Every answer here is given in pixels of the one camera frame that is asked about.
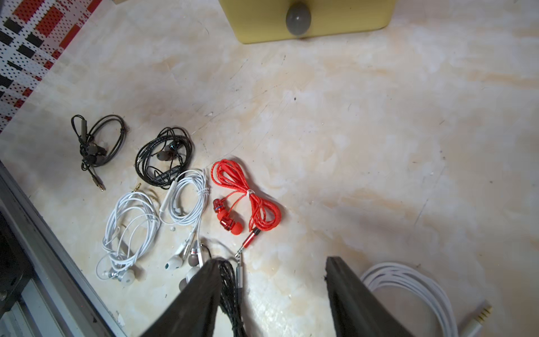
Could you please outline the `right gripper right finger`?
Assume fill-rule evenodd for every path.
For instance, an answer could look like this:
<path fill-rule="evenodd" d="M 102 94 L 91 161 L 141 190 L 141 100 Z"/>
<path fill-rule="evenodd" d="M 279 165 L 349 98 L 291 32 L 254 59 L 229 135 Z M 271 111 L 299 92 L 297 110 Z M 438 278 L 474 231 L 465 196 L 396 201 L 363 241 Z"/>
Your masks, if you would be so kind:
<path fill-rule="evenodd" d="M 337 336 L 410 336 L 338 256 L 326 260 L 326 285 Z"/>

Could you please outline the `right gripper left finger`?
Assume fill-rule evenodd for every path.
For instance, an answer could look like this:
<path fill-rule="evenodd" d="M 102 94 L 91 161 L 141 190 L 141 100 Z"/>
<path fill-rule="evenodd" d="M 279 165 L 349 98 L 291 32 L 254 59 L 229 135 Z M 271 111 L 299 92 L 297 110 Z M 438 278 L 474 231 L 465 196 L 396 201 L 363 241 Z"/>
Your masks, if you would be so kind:
<path fill-rule="evenodd" d="M 219 262 L 213 259 L 196 273 L 143 335 L 212 336 L 221 289 Z"/>

